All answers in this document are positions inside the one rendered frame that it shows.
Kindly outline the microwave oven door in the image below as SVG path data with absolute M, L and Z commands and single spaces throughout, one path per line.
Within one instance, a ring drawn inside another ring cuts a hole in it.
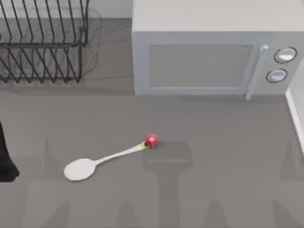
M 133 32 L 137 95 L 245 95 L 271 36 L 259 32 Z

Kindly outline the white spoon with red ladybird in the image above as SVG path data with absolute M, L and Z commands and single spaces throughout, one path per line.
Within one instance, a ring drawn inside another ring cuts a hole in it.
M 107 162 L 109 160 L 122 157 L 131 153 L 140 152 L 146 149 L 156 148 L 160 142 L 159 137 L 156 134 L 149 134 L 146 136 L 145 140 L 140 144 L 129 148 L 127 150 L 117 152 L 103 158 L 92 160 L 89 158 L 81 158 L 74 160 L 67 164 L 64 169 L 63 173 L 66 179 L 69 181 L 83 181 L 90 178 L 98 165 L 101 163 Z

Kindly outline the pale grey microwave oven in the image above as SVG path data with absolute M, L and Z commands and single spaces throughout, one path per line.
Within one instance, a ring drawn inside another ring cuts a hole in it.
M 255 95 L 284 95 L 304 60 L 304 0 L 134 0 L 132 33 L 143 31 L 259 32 L 271 36 Z M 279 64 L 277 50 L 294 47 L 297 56 Z M 269 83 L 269 71 L 287 78 Z

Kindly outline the microwave knob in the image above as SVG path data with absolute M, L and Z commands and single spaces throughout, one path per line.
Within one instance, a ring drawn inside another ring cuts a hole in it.
M 288 76 L 288 72 L 283 69 L 277 69 L 277 70 L 273 70 L 273 71 L 269 71 L 266 75 L 266 80 L 269 83 L 279 83 L 284 81 Z
M 292 61 L 297 56 L 297 50 L 294 47 L 279 49 L 274 54 L 275 62 L 284 64 Z

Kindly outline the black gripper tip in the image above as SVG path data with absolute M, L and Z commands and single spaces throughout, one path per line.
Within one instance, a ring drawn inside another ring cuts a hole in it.
M 0 122 L 0 183 L 13 182 L 19 174 L 17 166 L 9 155 L 2 123 Z

